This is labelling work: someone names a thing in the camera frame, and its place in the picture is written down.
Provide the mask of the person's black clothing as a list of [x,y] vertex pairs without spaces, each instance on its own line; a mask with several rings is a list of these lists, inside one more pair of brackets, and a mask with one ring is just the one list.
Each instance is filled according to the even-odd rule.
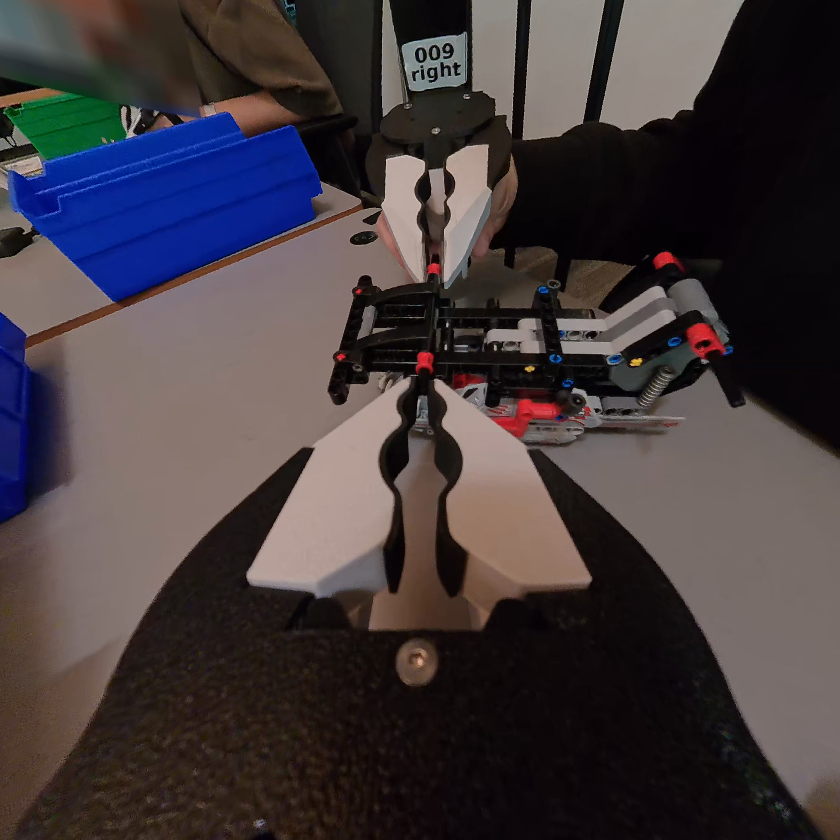
[[838,448],[838,2],[744,2],[687,119],[740,382]]

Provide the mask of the another person's forearm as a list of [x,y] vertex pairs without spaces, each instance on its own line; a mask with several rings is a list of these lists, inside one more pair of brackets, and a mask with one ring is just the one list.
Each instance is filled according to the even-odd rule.
[[230,115],[242,134],[248,138],[313,119],[285,108],[268,91],[216,101],[215,104],[216,115]]

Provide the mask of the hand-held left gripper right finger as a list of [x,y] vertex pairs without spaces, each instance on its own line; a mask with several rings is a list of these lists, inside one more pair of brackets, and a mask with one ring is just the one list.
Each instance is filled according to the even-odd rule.
[[584,590],[592,576],[528,448],[445,383],[427,385],[437,503],[436,564],[483,628],[497,604]]

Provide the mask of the person's right hand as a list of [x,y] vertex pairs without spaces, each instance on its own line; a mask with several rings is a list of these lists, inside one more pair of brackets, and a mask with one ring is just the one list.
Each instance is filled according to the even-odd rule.
[[[500,179],[495,186],[491,196],[490,211],[488,218],[481,229],[474,248],[471,252],[473,259],[483,259],[490,251],[490,246],[493,238],[501,231],[507,222],[511,208],[515,202],[518,192],[518,174],[516,170],[513,156],[510,158],[510,164],[507,174]],[[407,265],[404,259],[400,256],[396,242],[392,236],[392,231],[387,223],[385,217],[380,215],[376,226],[380,241],[392,254],[397,264],[408,273]]]

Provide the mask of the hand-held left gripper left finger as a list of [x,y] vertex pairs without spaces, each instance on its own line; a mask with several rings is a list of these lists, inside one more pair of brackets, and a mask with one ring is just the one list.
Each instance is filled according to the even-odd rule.
[[402,381],[347,419],[308,459],[248,569],[247,583],[274,594],[331,599],[352,627],[383,629],[375,600],[427,556],[427,504],[408,466]]

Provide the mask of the black metal railing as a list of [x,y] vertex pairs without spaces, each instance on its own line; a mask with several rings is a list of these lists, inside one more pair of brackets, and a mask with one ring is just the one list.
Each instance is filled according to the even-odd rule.
[[[601,121],[606,87],[613,64],[624,5],[624,1],[604,1],[603,3],[601,23],[595,43],[590,84],[584,108],[584,123],[597,123]],[[511,136],[514,140],[522,140],[524,131],[531,13],[531,1],[518,1],[511,114]]]

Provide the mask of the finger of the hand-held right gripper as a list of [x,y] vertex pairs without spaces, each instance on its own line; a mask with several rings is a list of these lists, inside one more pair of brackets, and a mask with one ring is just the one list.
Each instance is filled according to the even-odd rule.
[[440,279],[451,287],[467,268],[478,236],[490,212],[488,186],[489,146],[470,144],[451,154],[444,173],[451,181],[445,199],[446,223],[443,231],[443,257]]
[[409,154],[385,161],[385,196],[381,205],[385,244],[413,281],[425,283],[430,246],[427,207],[419,185],[427,174],[423,160]]

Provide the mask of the person's right forearm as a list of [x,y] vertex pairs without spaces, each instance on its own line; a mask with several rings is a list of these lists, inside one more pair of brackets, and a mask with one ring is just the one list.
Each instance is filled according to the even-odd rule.
[[493,243],[628,265],[661,251],[722,259],[742,140],[735,122],[682,111],[515,143],[517,194]]

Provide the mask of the green storage bin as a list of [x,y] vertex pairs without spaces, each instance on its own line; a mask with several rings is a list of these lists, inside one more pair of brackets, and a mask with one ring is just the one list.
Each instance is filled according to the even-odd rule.
[[120,105],[74,93],[17,104],[3,113],[44,160],[127,137]]

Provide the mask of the grey desk with wooden edge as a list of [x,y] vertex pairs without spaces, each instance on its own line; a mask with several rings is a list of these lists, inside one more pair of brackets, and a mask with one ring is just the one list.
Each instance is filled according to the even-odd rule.
[[315,218],[285,234],[266,239],[207,266],[186,272],[122,301],[111,301],[49,241],[37,238],[13,257],[1,260],[1,311],[26,334],[26,347],[54,339],[156,297],[243,259],[282,245],[362,210],[360,199],[322,184],[312,204]]

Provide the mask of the large blue storage bin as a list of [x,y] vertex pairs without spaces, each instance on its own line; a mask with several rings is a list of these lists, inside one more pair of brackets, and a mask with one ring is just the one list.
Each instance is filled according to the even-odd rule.
[[249,138],[228,113],[47,161],[8,187],[112,301],[311,222],[322,194],[294,128]]

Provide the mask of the building brick toy vehicle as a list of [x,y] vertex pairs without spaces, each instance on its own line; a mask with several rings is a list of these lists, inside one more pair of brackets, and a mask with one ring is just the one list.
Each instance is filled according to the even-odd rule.
[[328,394],[381,376],[381,390],[415,376],[417,354],[434,355],[434,376],[527,445],[564,445],[592,430],[657,432],[679,416],[662,399],[714,374],[728,404],[746,397],[730,365],[728,328],[688,263],[667,251],[629,273],[606,310],[562,303],[549,280],[527,308],[492,298],[460,306],[441,279],[390,289],[363,276],[332,358]]

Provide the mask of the zebra striped object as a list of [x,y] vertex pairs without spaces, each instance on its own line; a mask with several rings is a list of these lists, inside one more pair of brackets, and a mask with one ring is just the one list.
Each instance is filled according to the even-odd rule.
[[127,139],[139,137],[144,133],[155,130],[156,127],[159,127],[159,123],[166,128],[181,122],[181,118],[177,115],[124,104],[119,106],[119,115]]

